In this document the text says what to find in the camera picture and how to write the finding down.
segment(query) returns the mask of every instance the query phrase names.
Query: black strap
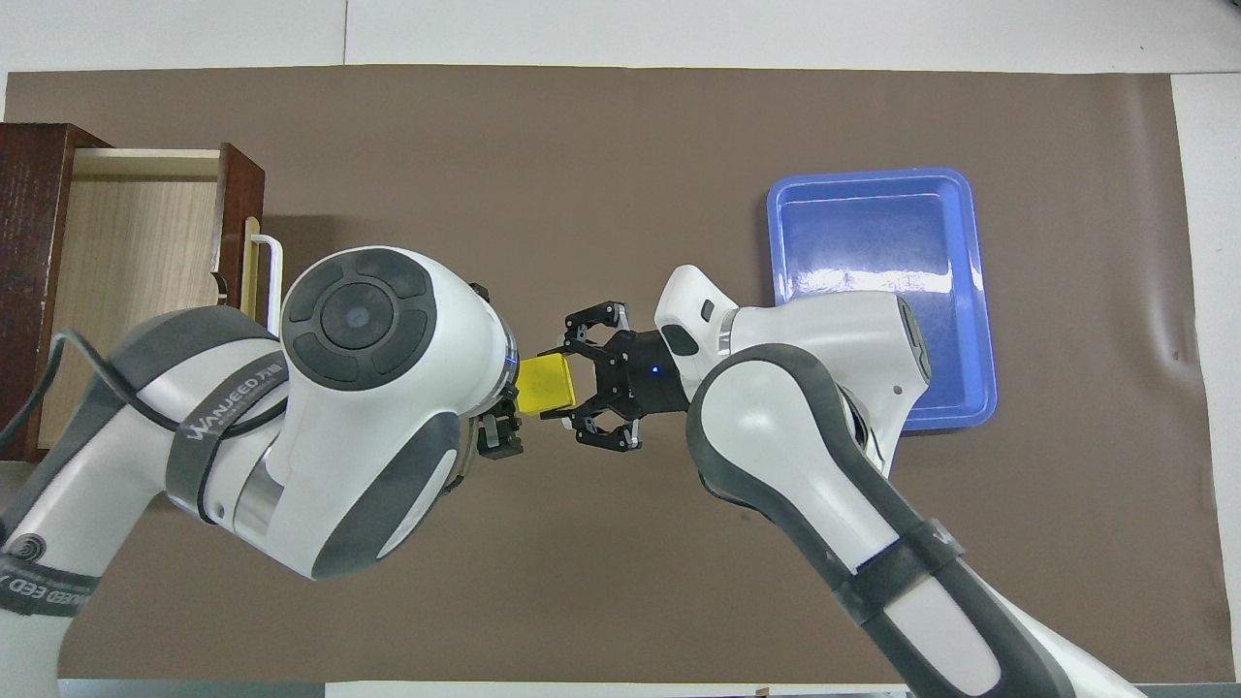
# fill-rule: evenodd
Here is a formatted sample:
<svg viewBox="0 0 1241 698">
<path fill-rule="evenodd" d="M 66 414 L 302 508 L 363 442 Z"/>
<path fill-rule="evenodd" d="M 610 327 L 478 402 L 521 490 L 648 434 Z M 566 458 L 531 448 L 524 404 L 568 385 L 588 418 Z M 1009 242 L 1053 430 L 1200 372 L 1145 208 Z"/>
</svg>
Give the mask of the black strap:
<svg viewBox="0 0 1241 698">
<path fill-rule="evenodd" d="M 76 617 L 99 578 L 45 568 L 16 555 L 0 555 L 0 609 L 22 616 Z"/>
<path fill-rule="evenodd" d="M 228 376 L 194 409 L 172 435 L 164 476 L 168 497 L 208 524 L 202 491 L 216 460 L 223 431 L 247 410 L 288 380 L 283 351 L 254 359 Z"/>
<path fill-rule="evenodd" d="M 925 520 L 862 563 L 831 595 L 855 623 L 862 625 L 964 553 L 939 522 Z"/>
</svg>

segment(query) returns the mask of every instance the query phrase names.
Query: spiral logo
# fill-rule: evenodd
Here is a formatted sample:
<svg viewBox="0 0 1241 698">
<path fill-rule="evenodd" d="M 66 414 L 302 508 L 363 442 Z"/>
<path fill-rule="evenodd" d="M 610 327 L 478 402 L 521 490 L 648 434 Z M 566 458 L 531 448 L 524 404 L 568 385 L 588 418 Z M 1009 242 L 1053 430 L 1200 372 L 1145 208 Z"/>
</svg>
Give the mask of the spiral logo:
<svg viewBox="0 0 1241 698">
<path fill-rule="evenodd" d="M 17 537 L 17 540 L 12 542 L 12 556 L 26 560 L 27 563 L 34 563 L 35 560 L 42 558 L 46 551 L 47 542 L 34 533 L 20 535 Z"/>
</svg>

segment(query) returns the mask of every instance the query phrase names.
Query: blue tray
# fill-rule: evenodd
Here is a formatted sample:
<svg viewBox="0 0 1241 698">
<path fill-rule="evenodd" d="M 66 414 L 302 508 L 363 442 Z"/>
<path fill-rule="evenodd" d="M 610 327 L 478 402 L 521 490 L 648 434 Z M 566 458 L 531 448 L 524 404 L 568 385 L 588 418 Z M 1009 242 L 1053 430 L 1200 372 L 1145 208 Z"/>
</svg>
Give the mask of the blue tray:
<svg viewBox="0 0 1241 698">
<path fill-rule="evenodd" d="M 931 385 L 906 431 L 977 426 L 995 412 L 974 197 L 927 168 L 791 176 L 767 196 L 776 303 L 833 291 L 894 291 L 917 315 Z"/>
</svg>

